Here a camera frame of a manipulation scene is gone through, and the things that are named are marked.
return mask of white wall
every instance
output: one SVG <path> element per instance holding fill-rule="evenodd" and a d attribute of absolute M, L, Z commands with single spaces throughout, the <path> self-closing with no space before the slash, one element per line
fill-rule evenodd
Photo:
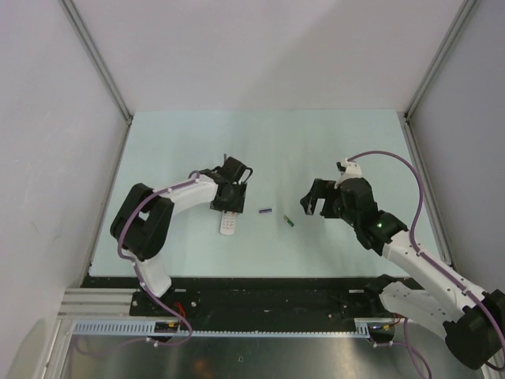
<path fill-rule="evenodd" d="M 484 0 L 413 117 L 463 275 L 505 291 L 505 2 Z"/>
<path fill-rule="evenodd" d="M 33 358 L 11 375 L 29 377 L 84 263 L 125 124 L 56 0 L 2 2 L 0 51 L 0 377 L 25 338 Z"/>
<path fill-rule="evenodd" d="M 404 111 L 462 0 L 76 0 L 134 111 Z"/>

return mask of light green table surface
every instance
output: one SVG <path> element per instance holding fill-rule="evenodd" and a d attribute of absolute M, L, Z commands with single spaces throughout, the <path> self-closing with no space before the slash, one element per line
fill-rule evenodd
<path fill-rule="evenodd" d="M 408 157 L 393 110 L 141 112 L 131 126 L 95 249 L 92 276 L 133 276 L 116 254 L 109 227 L 130 188 L 161 187 L 195 169 L 214 167 L 223 153 L 254 169 L 235 234 L 219 233 L 220 212 L 199 205 L 174 217 L 161 254 L 173 276 L 405 276 L 364 250 L 341 220 L 305 216 L 299 205 L 314 178 L 336 179 L 335 163 L 367 150 Z M 417 187 L 409 170 L 386 156 L 359 160 L 379 207 L 410 225 Z M 259 208 L 273 208 L 261 215 Z M 282 218 L 288 215 L 295 226 Z M 417 238 L 438 253 L 423 211 Z"/>

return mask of small green object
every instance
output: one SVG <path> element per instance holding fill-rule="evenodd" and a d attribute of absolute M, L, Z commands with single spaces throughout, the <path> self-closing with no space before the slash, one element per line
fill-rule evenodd
<path fill-rule="evenodd" d="M 284 220 L 291 226 L 294 227 L 293 221 L 290 220 L 290 218 L 286 215 L 284 215 Z"/>

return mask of white robotic arm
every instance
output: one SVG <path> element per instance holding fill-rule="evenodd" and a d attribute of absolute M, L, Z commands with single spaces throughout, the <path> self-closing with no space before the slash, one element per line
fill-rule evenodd
<path fill-rule="evenodd" d="M 136 184 L 130 190 L 110 227 L 110 233 L 120 242 L 127 221 L 133 218 L 122 240 L 125 250 L 122 255 L 133 260 L 143 280 L 142 285 L 147 286 L 154 296 L 162 296 L 172 284 L 159 253 L 171 218 L 204 203 L 211 203 L 214 210 L 242 213 L 247 184 L 240 179 L 247 170 L 252 172 L 243 163 L 228 157 L 222 167 L 202 170 L 196 178 L 165 189 L 153 190 Z M 144 199 L 155 193 L 159 195 L 140 211 L 147 214 L 145 219 L 138 213 L 133 214 Z"/>
<path fill-rule="evenodd" d="M 342 173 L 337 181 L 315 179 L 309 194 L 300 200 L 305 214 L 312 215 L 317 200 L 324 199 L 323 217 L 343 219 L 363 247 L 408 272 L 424 290 L 411 290 L 390 276 L 381 276 L 383 285 L 377 294 L 384 309 L 433 331 L 445 339 L 460 362 L 480 368 L 501 348 L 505 295 L 499 290 L 485 292 L 413 242 L 404 223 L 377 208 L 359 165 L 347 159 L 337 165 Z M 492 325 L 483 307 L 501 330 Z"/>

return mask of gray floor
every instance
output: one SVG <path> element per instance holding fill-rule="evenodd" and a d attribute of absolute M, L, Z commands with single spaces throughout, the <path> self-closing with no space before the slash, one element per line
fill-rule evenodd
<path fill-rule="evenodd" d="M 413 345 L 432 368 L 433 378 L 482 378 L 455 360 L 442 340 L 411 326 Z M 132 337 L 89 336 L 83 350 L 101 351 Z M 396 340 L 402 341 L 398 332 Z M 373 349 L 350 338 L 193 338 L 180 347 L 134 343 L 100 358 L 71 350 L 62 379 L 89 378 L 416 378 L 403 347 Z"/>

